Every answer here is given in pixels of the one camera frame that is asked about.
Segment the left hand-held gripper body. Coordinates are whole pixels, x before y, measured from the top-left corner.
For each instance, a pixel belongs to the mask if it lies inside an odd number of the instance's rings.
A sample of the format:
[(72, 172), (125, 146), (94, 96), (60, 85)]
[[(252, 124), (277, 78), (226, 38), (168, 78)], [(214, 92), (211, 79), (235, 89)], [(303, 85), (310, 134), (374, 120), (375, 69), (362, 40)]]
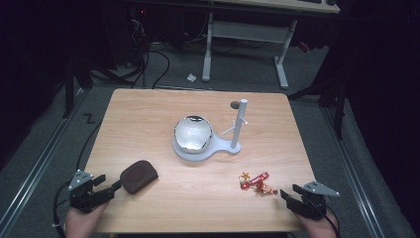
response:
[(77, 170), (68, 186), (70, 206), (84, 213), (90, 213), (95, 207), (105, 203), (107, 198), (102, 191), (93, 191), (94, 175)]

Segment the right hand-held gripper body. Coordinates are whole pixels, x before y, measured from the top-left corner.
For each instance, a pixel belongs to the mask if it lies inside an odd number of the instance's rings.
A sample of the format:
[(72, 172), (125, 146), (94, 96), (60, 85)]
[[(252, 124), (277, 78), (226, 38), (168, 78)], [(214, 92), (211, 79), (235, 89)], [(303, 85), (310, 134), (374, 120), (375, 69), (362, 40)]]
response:
[(297, 200), (294, 207), (287, 207), (291, 211), (312, 220), (320, 220), (327, 211), (326, 196), (339, 196), (340, 193), (333, 190), (323, 183), (313, 180), (307, 184), (300, 185), (303, 194), (300, 194), (301, 199)]

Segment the brown pouch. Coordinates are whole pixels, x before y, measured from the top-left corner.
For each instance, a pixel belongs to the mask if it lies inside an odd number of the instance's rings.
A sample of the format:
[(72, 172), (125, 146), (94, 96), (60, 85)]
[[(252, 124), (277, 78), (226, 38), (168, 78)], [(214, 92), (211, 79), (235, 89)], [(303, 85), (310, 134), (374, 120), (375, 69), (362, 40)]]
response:
[(135, 194), (157, 178), (158, 172), (148, 161), (137, 161), (120, 175), (122, 186), (130, 194)]

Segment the red keychain charm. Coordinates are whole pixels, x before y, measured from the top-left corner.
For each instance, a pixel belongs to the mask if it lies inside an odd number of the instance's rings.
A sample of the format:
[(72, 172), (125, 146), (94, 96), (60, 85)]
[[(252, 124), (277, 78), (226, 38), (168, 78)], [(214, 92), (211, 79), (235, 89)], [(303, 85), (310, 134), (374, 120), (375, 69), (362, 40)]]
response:
[(242, 173), (239, 176), (239, 184), (242, 190), (254, 188), (257, 192), (263, 194), (277, 195), (278, 190), (269, 186), (264, 181), (269, 178), (269, 173), (264, 172), (255, 178), (252, 178), (249, 173)]

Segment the white stand with pole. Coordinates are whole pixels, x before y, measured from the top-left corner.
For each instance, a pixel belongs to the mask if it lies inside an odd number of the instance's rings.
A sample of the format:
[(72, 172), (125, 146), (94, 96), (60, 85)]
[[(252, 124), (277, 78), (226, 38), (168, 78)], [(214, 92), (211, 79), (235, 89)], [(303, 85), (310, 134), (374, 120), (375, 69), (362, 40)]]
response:
[(173, 129), (173, 140), (172, 147), (175, 153), (182, 159), (188, 162), (201, 162), (209, 159), (216, 153), (229, 153), (232, 155), (238, 154), (242, 150), (242, 146), (239, 142), (239, 137), (243, 124), (247, 124), (245, 119), (245, 112), (248, 105), (247, 99), (241, 99), (240, 107), (238, 109), (237, 118), (233, 121), (233, 126), (227, 131), (223, 132), (223, 135), (232, 132), (232, 138), (230, 140), (223, 139), (219, 136), (213, 129), (213, 137), (210, 141), (209, 146), (201, 153), (198, 154), (188, 154), (181, 151), (178, 146), (175, 144), (174, 140), (174, 129)]

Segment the shiny silver bowl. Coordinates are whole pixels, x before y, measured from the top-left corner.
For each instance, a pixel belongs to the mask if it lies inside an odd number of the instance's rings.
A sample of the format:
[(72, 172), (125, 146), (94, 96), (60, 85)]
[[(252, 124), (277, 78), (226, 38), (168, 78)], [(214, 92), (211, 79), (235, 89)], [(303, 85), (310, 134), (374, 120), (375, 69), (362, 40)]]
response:
[(203, 152), (209, 146), (212, 137), (211, 124), (201, 116), (186, 116), (174, 127), (175, 144), (181, 151), (188, 154)]

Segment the person's right hand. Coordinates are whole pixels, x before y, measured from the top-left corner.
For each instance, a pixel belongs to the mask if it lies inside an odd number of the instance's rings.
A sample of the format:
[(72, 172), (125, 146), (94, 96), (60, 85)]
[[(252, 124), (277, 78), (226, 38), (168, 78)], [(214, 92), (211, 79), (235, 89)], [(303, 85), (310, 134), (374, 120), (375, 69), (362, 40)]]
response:
[(297, 213), (295, 213), (295, 216), (302, 223), (309, 238), (337, 238), (333, 226), (326, 218), (316, 221)]

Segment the person's left hand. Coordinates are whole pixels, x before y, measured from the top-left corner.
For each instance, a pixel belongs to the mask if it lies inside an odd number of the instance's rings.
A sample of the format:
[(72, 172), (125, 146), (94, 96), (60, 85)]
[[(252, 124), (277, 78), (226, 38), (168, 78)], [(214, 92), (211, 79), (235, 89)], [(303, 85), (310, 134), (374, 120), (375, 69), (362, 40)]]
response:
[(90, 213), (71, 207), (65, 217), (65, 238), (90, 238), (108, 205), (101, 204)]

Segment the black metal stand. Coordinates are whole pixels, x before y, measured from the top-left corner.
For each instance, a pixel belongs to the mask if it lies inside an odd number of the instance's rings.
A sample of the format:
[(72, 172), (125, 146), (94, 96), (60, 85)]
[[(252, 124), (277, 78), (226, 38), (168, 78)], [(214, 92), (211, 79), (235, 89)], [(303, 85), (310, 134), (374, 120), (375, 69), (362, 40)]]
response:
[(69, 59), (65, 65), (65, 78), (64, 78), (64, 90), (65, 90), (65, 104), (63, 118), (68, 118), (74, 102), (73, 92), (73, 73), (72, 73), (72, 59)]
[(320, 107), (335, 107), (333, 117), (333, 128), (337, 137), (342, 140), (343, 118), (345, 116), (347, 81), (345, 79), (333, 78), (326, 81), (314, 83), (298, 92), (288, 95), (289, 100), (295, 100), (305, 95), (319, 94), (318, 104)]

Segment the white-legged desk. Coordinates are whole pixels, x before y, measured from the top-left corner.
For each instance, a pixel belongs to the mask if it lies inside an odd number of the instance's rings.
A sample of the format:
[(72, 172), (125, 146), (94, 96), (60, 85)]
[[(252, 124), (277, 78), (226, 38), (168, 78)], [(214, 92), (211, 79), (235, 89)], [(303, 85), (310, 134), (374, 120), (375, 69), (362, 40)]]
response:
[[(284, 10), (286, 13), (339, 14), (341, 9), (334, 0), (209, 0), (211, 7), (217, 3), (233, 6), (257, 7), (267, 10)], [(211, 78), (212, 40), (214, 38), (246, 40), (281, 44), (279, 55), (273, 58), (280, 87), (288, 87), (283, 61), (297, 25), (293, 17), (285, 27), (269, 26), (257, 23), (240, 23), (233, 20), (215, 20), (209, 13), (207, 18), (206, 53), (202, 69), (202, 80)]]

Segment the metal floor rail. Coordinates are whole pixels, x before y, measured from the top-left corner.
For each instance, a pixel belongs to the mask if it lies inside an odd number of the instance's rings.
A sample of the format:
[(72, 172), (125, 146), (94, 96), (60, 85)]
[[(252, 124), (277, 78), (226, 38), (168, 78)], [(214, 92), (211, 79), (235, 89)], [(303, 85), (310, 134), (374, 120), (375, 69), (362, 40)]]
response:
[(49, 166), (74, 111), (88, 95), (88, 89), (77, 89), (74, 105), (64, 111), (64, 92), (32, 126), (12, 161), (0, 173), (0, 237), (15, 225), (32, 193)]
[(350, 188), (355, 197), (359, 211), (365, 221), (370, 237), (384, 238), (383, 230), (377, 220), (372, 203), (368, 198), (366, 190), (357, 174), (357, 171), (355, 170), (350, 154), (348, 153), (343, 140), (340, 139), (336, 133), (334, 127), (334, 119), (330, 113), (330, 110), (327, 108), (321, 108), (320, 111), (324, 119), (326, 120), (329, 131), (332, 134), (335, 144), (339, 150), (340, 158), (343, 164), (346, 177), (348, 178)]

